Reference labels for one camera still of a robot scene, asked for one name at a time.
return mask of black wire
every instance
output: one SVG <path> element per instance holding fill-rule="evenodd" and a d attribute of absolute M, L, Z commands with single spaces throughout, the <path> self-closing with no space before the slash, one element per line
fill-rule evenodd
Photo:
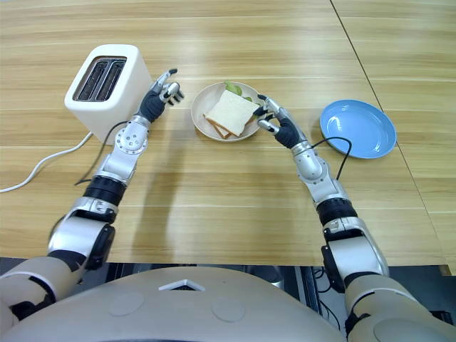
<path fill-rule="evenodd" d="M 84 176 L 82 176 L 79 181 L 77 181 L 76 183 L 74 183 L 74 185 L 79 185 L 80 183 L 84 183 L 84 182 L 87 182 L 87 179 L 86 177 L 88 176 L 88 174 L 92 171 L 92 169 L 95 167 L 95 165 L 97 165 L 97 162 L 98 160 L 100 159 L 101 157 L 101 154 L 103 153 L 103 149 L 105 148 L 106 146 L 106 143 L 108 141 L 108 138 L 110 136 L 110 134 L 112 133 L 112 131 L 120 126 L 120 125 L 123 125 L 124 123 L 127 123 L 128 121 L 120 121 L 119 123 L 116 123 L 108 132 L 108 134 L 106 135 L 106 138 L 105 140 L 103 141 L 103 144 L 101 145 L 101 149 L 100 149 L 100 152 L 98 153 L 97 155 L 97 158 L 95 158 L 95 160 L 93 161 L 93 164 L 90 166 L 90 168 L 87 170 L 87 172 L 84 174 Z"/>
<path fill-rule="evenodd" d="M 348 156 L 350 155 L 350 151 L 351 151 L 351 147 L 352 147 L 351 141 L 350 141 L 349 139 L 347 139 L 347 138 L 342 138 L 342 137 L 329 137 L 329 138 L 325 138 L 325 139 L 323 139 L 323 140 L 321 140 L 321 141 L 318 141 L 316 144 L 312 145 L 311 147 L 314 148 L 314 147 L 320 145 L 321 143 L 324 143 L 324 142 L 326 142 L 326 141 L 328 141 L 328 140 L 331 140 L 331 139 L 344 140 L 344 141 L 346 141 L 346 142 L 348 143 L 348 150 L 347 150 L 345 156 L 343 157 L 341 166 L 339 167 L 339 172 L 337 172 L 337 177 L 336 177 L 336 179 L 338 180 L 339 177 L 341 176 L 343 166 L 345 165 L 345 161 L 347 160 Z"/>
<path fill-rule="evenodd" d="M 64 217 L 65 217 L 65 215 L 63 215 L 60 219 L 58 219 L 58 220 L 56 221 L 56 223 L 54 223 L 54 225 L 52 226 L 51 232 L 49 233 L 49 240 L 51 239 L 52 234 L 54 233 L 54 230 L 56 230 L 57 225 L 60 223 L 60 221 L 61 221 Z"/>
<path fill-rule="evenodd" d="M 318 293 L 319 293 L 319 294 L 324 294 L 324 293 L 328 292 L 329 290 L 331 290 L 331 284 L 329 284 L 328 288 L 327 288 L 327 289 L 324 289 L 323 291 L 319 291 L 319 290 L 318 290 Z"/>
<path fill-rule="evenodd" d="M 77 183 L 75 183 L 75 185 L 79 185 L 79 184 L 82 184 L 85 182 L 91 182 L 91 181 L 92 181 L 92 178 L 88 178 L 87 180 L 79 180 Z"/>
<path fill-rule="evenodd" d="M 333 315 L 333 317 L 335 318 L 336 322 L 337 322 L 337 329 L 341 330 L 341 324 L 339 323 L 339 320 L 337 319 L 337 316 L 334 314 L 334 312 L 322 301 L 320 301 L 320 304 L 324 306 L 324 308 L 331 313 L 331 315 Z"/>
<path fill-rule="evenodd" d="M 313 275 L 316 276 L 315 279 L 320 279 L 322 276 L 324 276 L 324 274 L 325 274 L 325 268 L 324 267 L 321 267 L 320 269 L 317 269 L 313 273 Z"/>

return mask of power cord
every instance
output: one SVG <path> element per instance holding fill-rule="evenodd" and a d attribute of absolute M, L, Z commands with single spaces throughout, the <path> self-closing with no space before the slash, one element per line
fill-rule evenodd
<path fill-rule="evenodd" d="M 328 313 L 328 320 L 329 320 L 329 313 L 331 313 L 332 317 L 336 320 L 337 323 L 337 329 L 341 330 L 341 324 L 339 323 L 339 320 L 337 316 L 334 314 L 334 312 L 322 301 L 320 301 L 320 304 L 323 305 L 323 307 L 326 309 L 326 312 Z"/>
<path fill-rule="evenodd" d="M 316 144 L 312 145 L 311 147 L 314 148 L 314 147 L 317 147 L 318 145 L 324 143 L 324 142 L 327 142 L 328 140 L 331 140 L 331 139 L 339 139 L 339 140 L 344 140 L 348 143 L 348 150 L 345 154 L 345 156 L 343 157 L 343 160 L 342 160 L 342 163 L 341 163 L 341 166 L 339 167 L 339 172 L 337 172 L 337 177 L 336 179 L 338 180 L 339 177 L 341 176 L 341 173 L 342 173 L 342 169 L 343 169 L 343 166 L 345 165 L 345 161 L 347 160 L 348 156 L 350 155 L 350 152 L 351 152 L 351 147 L 352 147 L 352 143 L 349 139 L 347 138 L 342 138 L 342 137 L 330 137 L 330 138 L 325 138 L 321 141 L 318 141 Z"/>
<path fill-rule="evenodd" d="M 98 160 L 100 159 L 101 157 L 101 154 L 103 153 L 103 149 L 105 148 L 106 146 L 106 143 L 108 141 L 108 138 L 110 136 L 110 134 L 113 132 L 113 130 L 120 126 L 120 125 L 123 125 L 125 123 L 128 123 L 128 121 L 120 121 L 119 123 L 116 123 L 108 132 L 108 134 L 106 135 L 106 138 L 104 139 L 103 141 L 103 144 L 101 145 L 101 149 L 100 149 L 100 152 L 98 152 L 98 155 L 97 157 L 95 158 L 95 160 L 93 161 L 93 164 L 89 167 L 89 169 L 87 170 L 87 172 L 79 179 L 79 181 L 77 181 L 76 183 L 74 183 L 74 185 L 79 185 L 80 183 L 84 183 L 84 182 L 90 182 L 92 179 L 86 179 L 87 176 L 90 174 L 90 172 L 92 171 L 92 169 L 95 167 L 95 165 L 97 165 L 97 162 Z"/>
<path fill-rule="evenodd" d="M 38 169 L 40 168 L 40 166 L 42 166 L 43 163 L 45 163 L 46 161 L 48 161 L 48 160 L 50 160 L 52 158 L 58 157 L 59 155 L 65 155 L 66 153 L 71 153 L 73 151 L 78 150 L 79 148 L 81 148 L 90 139 L 91 136 L 92 136 L 92 132 L 89 132 L 86 135 L 86 137 L 83 138 L 81 140 L 81 142 L 78 143 L 75 147 L 72 147 L 72 148 L 70 148 L 68 150 L 64 150 L 64 151 L 60 151 L 60 152 L 54 153 L 53 155 L 49 155 L 48 157 L 43 158 L 42 160 L 40 160 L 40 162 L 38 164 L 36 164 L 35 168 L 32 170 L 30 175 L 22 183 L 19 183 L 17 185 L 12 186 L 12 187 L 7 187 L 5 189 L 0 189 L 0 193 L 16 190 L 16 189 L 18 189 L 20 187 L 23 187 L 25 184 L 29 183 L 33 179 L 33 177 L 35 177 L 36 173 L 38 172 Z"/>

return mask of floor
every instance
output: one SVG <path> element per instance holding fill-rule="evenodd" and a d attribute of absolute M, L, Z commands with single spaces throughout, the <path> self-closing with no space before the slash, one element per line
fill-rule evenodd
<path fill-rule="evenodd" d="M 0 275 L 8 271 L 10 268 L 16 266 L 23 259 L 0 258 Z M 101 269 L 97 271 L 88 272 L 84 277 L 81 284 L 79 284 L 73 294 L 89 290 L 95 286 L 104 284 L 107 281 L 112 281 L 123 276 L 148 271 L 161 267 L 175 266 L 171 264 L 115 264 L 106 263 Z M 294 283 L 294 277 L 280 277 L 276 278 L 274 272 L 270 272 L 270 266 L 247 266 L 247 265 L 198 265 L 198 266 L 218 266 L 237 271 L 249 272 L 264 280 L 270 281 L 276 286 L 281 287 L 283 290 L 294 296 L 296 299 L 301 300 L 303 303 L 319 312 L 325 319 L 331 322 L 335 327 L 340 326 L 344 330 L 344 322 L 347 318 L 347 313 L 344 304 L 344 295 L 336 293 L 333 289 L 328 289 L 328 279 L 326 275 L 321 273 L 321 267 L 299 267 L 300 270 L 308 269 L 314 274 L 316 279 L 315 294 L 312 289 L 304 286 L 306 291 L 306 299 L 302 299 L 299 295 Z M 286 271 L 290 271 L 292 266 L 285 267 Z M 456 321 L 456 276 L 443 276 L 440 273 L 438 266 L 397 266 L 390 267 L 390 275 L 393 279 L 399 281 L 410 293 L 428 310 L 430 311 L 446 311 L 450 314 L 452 321 Z M 313 304 L 313 301 L 323 302 L 329 310 L 325 310 L 323 304 L 319 307 Z"/>

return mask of bread slice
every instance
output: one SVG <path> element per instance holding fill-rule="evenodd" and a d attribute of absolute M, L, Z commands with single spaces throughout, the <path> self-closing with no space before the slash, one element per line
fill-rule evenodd
<path fill-rule="evenodd" d="M 252 117 L 250 118 L 249 121 L 247 121 L 247 123 L 245 124 L 244 126 L 244 130 L 245 130 L 245 127 L 250 124 L 251 122 L 253 122 L 255 120 L 255 115 L 252 115 Z M 223 138 L 223 139 L 228 139 L 228 137 L 230 135 L 232 135 L 230 132 L 228 132 L 227 130 L 224 130 L 223 128 L 221 128 L 220 126 L 218 126 L 217 124 L 213 124 L 213 123 L 210 123 L 212 125 L 212 127 L 215 129 L 215 131 L 217 133 L 219 133 L 220 137 Z"/>
<path fill-rule="evenodd" d="M 231 135 L 230 132 L 228 132 L 227 130 L 224 130 L 223 128 L 221 128 L 217 125 L 212 125 L 212 126 L 217 131 L 217 133 L 219 133 L 219 135 L 224 139 L 227 139 Z"/>
<path fill-rule="evenodd" d="M 211 124 L 239 137 L 257 108 L 257 104 L 225 90 L 205 117 Z"/>

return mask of silver arm segment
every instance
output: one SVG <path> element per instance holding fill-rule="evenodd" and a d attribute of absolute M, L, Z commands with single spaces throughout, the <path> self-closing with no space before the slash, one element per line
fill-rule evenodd
<path fill-rule="evenodd" d="M 2 333 L 32 313 L 64 299 L 82 275 L 102 266 L 115 230 L 110 225 L 135 173 L 139 156 L 147 148 L 151 123 L 165 104 L 183 99 L 179 83 L 166 83 L 177 69 L 163 73 L 145 95 L 139 111 L 115 136 L 85 193 L 78 198 L 52 232 L 48 256 L 26 260 L 0 277 Z"/>
<path fill-rule="evenodd" d="M 398 282 L 388 277 L 381 250 L 358 218 L 341 183 L 331 177 L 287 110 L 259 95 L 258 125 L 288 147 L 323 225 L 321 247 L 331 286 L 346 293 L 349 341 L 456 341 L 456 328 L 434 318 Z M 280 127 L 270 123 L 277 118 Z"/>

